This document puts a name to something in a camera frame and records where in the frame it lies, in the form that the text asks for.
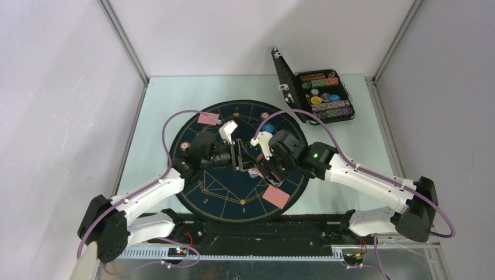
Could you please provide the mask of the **red poker chip stack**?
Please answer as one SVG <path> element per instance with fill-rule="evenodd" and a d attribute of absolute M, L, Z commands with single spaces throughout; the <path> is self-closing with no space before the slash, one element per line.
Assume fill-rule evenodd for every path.
<path fill-rule="evenodd" d="M 267 119 L 268 117 L 270 116 L 270 114 L 268 112 L 262 112 L 261 115 L 260 115 L 260 119 L 262 121 L 264 121 L 265 119 Z"/>

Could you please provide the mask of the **pink playing card deck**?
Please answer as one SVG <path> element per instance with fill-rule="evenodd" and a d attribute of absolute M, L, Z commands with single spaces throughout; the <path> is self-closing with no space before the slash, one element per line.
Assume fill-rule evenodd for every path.
<path fill-rule="evenodd" d="M 264 174 L 263 178 L 268 184 L 270 184 L 271 186 L 273 186 L 275 188 L 279 188 L 279 186 L 281 184 L 280 179 L 275 174 L 273 174 L 272 172 L 268 172 L 268 173 Z"/>

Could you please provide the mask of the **blue small blind button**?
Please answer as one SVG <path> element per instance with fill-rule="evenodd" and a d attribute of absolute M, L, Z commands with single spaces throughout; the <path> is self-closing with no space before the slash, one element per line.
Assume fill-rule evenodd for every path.
<path fill-rule="evenodd" d="M 261 132 L 268 132 L 270 134 L 274 134 L 274 127 L 270 123 L 265 123 L 261 128 Z"/>

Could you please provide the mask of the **pink dealt card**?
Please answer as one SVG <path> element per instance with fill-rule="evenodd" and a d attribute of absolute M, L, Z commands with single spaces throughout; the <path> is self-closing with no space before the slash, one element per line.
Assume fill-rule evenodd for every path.
<path fill-rule="evenodd" d="M 204 125 L 219 125 L 222 123 L 217 113 L 200 113 L 197 122 Z"/>
<path fill-rule="evenodd" d="M 283 209 L 290 199 L 290 195 L 279 188 L 269 185 L 262 198 L 279 209 Z"/>

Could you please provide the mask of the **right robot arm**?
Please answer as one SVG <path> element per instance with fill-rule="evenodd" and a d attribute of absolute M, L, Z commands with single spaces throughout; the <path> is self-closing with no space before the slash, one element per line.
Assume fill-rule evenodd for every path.
<path fill-rule="evenodd" d="M 342 184 L 385 203 L 382 208 L 348 210 L 339 225 L 342 241 L 354 244 L 373 234 L 398 233 L 414 242 L 428 241 L 438 199 L 432 180 L 410 180 L 370 170 L 345 159 L 335 147 L 323 142 L 311 145 L 296 139 L 289 131 L 275 135 L 260 132 L 251 139 L 262 156 L 257 168 L 273 186 L 278 187 L 292 173 L 309 179 Z"/>

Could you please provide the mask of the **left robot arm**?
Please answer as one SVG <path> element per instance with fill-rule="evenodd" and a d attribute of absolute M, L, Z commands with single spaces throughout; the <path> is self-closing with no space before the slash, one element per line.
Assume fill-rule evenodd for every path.
<path fill-rule="evenodd" d="M 165 174 L 131 194 L 94 197 L 82 219 L 78 236 L 83 244 L 95 243 L 97 259 L 114 261 L 130 246 L 160 237 L 177 243 L 184 237 L 184 219 L 172 209 L 145 216 L 164 199 L 182 192 L 213 167 L 243 172 L 256 165 L 241 140 L 218 141 L 211 132 L 200 132 L 181 156 L 172 160 Z"/>

